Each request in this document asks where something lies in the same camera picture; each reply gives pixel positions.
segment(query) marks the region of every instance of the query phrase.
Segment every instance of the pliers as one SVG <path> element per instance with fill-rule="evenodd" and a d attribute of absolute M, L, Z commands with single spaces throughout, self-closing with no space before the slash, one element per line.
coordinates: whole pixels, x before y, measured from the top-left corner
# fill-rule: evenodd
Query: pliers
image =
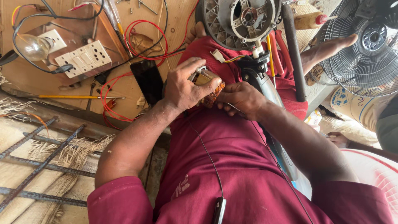
<path fill-rule="evenodd" d="M 270 42 L 271 42 L 272 58 L 273 58 L 273 61 L 275 62 L 275 66 L 276 66 L 276 70 L 278 71 L 278 74 L 282 75 L 284 73 L 284 70 L 283 70 L 281 60 L 278 55 L 278 50 L 276 47 L 277 42 L 278 42 L 279 48 L 282 51 L 283 58 L 285 59 L 287 71 L 293 72 L 292 60 L 290 59 L 289 51 L 285 45 L 285 42 L 282 39 L 282 31 L 279 29 L 277 29 L 275 31 L 272 30 L 269 33 L 269 38 L 270 38 Z"/>

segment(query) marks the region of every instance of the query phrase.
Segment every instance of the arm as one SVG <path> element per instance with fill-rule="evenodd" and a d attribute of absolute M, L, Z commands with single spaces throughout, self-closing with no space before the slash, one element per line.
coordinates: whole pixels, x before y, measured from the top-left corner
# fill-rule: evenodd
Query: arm
<path fill-rule="evenodd" d="M 328 139 L 340 149 L 359 149 L 363 151 L 368 151 L 398 163 L 398 155 L 396 153 L 389 152 L 386 150 L 376 149 L 356 141 L 351 141 L 340 132 L 330 132 L 328 133 L 328 135 L 335 136 L 335 137 L 330 137 Z"/>
<path fill-rule="evenodd" d="M 187 78 L 206 60 L 192 57 L 168 73 L 165 98 L 123 130 L 104 150 L 98 162 L 96 187 L 114 179 L 138 176 L 161 132 L 183 111 L 213 92 L 221 79 L 195 86 Z"/>
<path fill-rule="evenodd" d="M 247 82 L 227 86 L 218 97 L 246 114 L 247 119 L 261 123 L 285 148 L 297 168 L 315 186 L 325 181 L 352 181 L 358 179 L 340 150 L 310 126 L 267 100 Z M 224 107 L 230 116 L 236 114 Z"/>

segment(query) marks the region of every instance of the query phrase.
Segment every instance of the black phone screen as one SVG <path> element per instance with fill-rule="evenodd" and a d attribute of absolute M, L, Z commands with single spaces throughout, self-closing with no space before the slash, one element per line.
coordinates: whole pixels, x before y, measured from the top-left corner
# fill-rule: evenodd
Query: black phone screen
<path fill-rule="evenodd" d="M 130 65 L 146 101 L 152 107 L 162 99 L 163 81 L 155 61 L 143 60 Z"/>

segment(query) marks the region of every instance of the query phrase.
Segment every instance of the fan guard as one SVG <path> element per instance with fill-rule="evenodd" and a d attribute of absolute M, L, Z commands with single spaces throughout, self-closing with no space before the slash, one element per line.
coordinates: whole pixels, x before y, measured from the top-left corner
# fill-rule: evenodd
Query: fan guard
<path fill-rule="evenodd" d="M 343 0 L 333 12 L 337 19 L 322 27 L 321 42 L 356 33 L 350 47 L 321 62 L 325 73 L 347 91 L 379 97 L 398 91 L 398 29 L 396 14 L 376 19 L 356 17 L 358 0 Z"/>

